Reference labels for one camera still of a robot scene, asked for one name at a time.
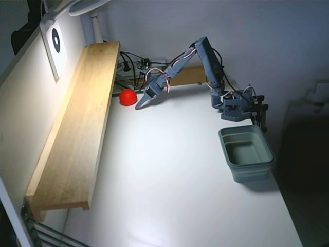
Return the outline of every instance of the gray plastic bin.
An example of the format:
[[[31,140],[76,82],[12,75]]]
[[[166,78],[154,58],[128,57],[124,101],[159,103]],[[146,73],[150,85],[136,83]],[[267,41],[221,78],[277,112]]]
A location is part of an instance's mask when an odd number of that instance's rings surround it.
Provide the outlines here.
[[[258,126],[224,128],[219,131],[219,136],[225,159],[236,182],[267,177],[274,155]]]

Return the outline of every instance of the gray robotic arm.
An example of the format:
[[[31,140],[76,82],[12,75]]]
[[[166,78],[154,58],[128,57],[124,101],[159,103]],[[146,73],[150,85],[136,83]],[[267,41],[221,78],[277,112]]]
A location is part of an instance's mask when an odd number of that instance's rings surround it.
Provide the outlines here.
[[[215,109],[219,109],[222,105],[221,96],[225,94],[223,83],[223,68],[219,63],[207,37],[202,37],[193,43],[190,48],[176,61],[169,65],[164,73],[160,76],[145,76],[149,81],[149,85],[144,90],[144,95],[141,100],[136,104],[135,109],[139,109],[146,101],[156,98],[162,92],[168,80],[174,78],[181,69],[189,62],[189,60],[198,54],[205,74],[209,78],[211,104]]]
[[[245,90],[236,90],[233,88],[233,91],[225,91],[223,78],[227,81],[228,79],[207,37],[202,37],[193,43],[190,48],[180,58],[172,62],[165,71],[160,70],[162,75],[152,76],[150,72],[159,69],[150,69],[145,75],[145,79],[149,82],[149,85],[145,88],[144,95],[136,104],[135,109],[139,109],[146,101],[152,100],[160,95],[166,84],[167,87],[169,87],[169,80],[174,78],[195,54],[199,55],[205,70],[205,75],[209,79],[208,87],[210,88],[211,105],[213,108],[222,112],[221,118],[228,121],[239,122],[251,117],[252,120],[255,119],[257,122],[262,122],[262,129],[266,131],[265,112],[268,109],[268,105],[262,105],[264,96],[255,96],[253,98],[252,87],[250,85]],[[252,116],[252,112],[257,113],[256,118]]]

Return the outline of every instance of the white tabletop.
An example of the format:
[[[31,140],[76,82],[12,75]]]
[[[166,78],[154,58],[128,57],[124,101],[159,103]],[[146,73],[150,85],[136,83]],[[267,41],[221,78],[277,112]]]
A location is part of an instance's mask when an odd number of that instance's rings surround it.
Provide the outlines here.
[[[229,122],[206,85],[176,86],[135,111],[112,99],[92,209],[66,234],[94,247],[302,246],[272,176],[233,180],[218,137]]]

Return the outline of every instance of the wooden plank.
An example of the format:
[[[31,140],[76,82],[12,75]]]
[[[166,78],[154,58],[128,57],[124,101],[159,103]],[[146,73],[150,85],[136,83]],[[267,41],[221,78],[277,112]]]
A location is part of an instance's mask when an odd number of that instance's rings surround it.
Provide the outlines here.
[[[52,145],[55,141],[55,138],[57,136],[57,133],[59,131],[59,128],[61,126],[61,123],[62,123],[62,120],[63,120],[63,117],[64,117],[64,114],[66,112],[66,109],[67,109],[67,106],[69,104],[69,101],[71,99],[71,96],[72,96],[72,93],[73,93],[73,90],[74,90],[74,87],[76,85],[76,82],[78,81],[78,77],[79,77],[79,74],[80,74],[80,71],[82,69],[82,66],[85,62],[85,58],[86,58],[86,55],[87,55],[87,51],[88,51],[88,48],[84,48],[81,52],[81,55],[80,55],[80,59],[79,59],[79,62],[78,62],[78,65],[75,69],[75,72],[74,72],[74,75],[71,79],[71,82],[70,82],[70,85],[67,89],[67,92],[66,92],[66,95],[65,95],[65,98],[61,104],[61,107],[59,109],[59,112],[56,116],[56,119],[55,119],[55,122],[51,128],[51,131],[49,133],[49,137],[46,141],[46,144],[45,144],[45,147],[41,153],[41,156],[38,160],[38,163],[36,165],[36,168],[34,170],[34,173],[33,173],[33,176],[31,178],[31,181],[29,183],[29,186],[27,187],[27,190],[25,192],[25,200],[26,202],[28,203],[28,205],[31,204],[32,200],[33,200],[33,196],[35,194],[35,191],[36,191],[36,188],[38,187],[38,184],[40,182],[40,179],[41,179],[41,175],[44,171],[44,168],[46,166],[46,163],[47,163],[47,160],[48,160],[48,157],[49,157],[49,154],[50,154],[50,151],[51,151],[51,148],[52,148]],[[37,222],[43,222],[44,221],[44,218],[46,216],[46,212],[43,211],[43,212],[40,212],[38,210],[34,210],[33,207],[30,207],[30,210],[31,210],[31,213],[33,214],[33,217],[34,219],[37,221]]]
[[[170,80],[171,86],[197,84],[206,82],[205,71],[202,66],[183,68],[175,78]]]
[[[30,207],[90,209],[119,42],[88,49]]]

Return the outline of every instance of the red ball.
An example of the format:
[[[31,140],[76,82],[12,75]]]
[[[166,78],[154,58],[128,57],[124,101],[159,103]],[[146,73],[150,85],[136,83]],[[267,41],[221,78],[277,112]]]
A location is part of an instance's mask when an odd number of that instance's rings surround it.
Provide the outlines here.
[[[125,107],[133,105],[137,102],[137,94],[132,89],[125,89],[120,93],[120,103]]]

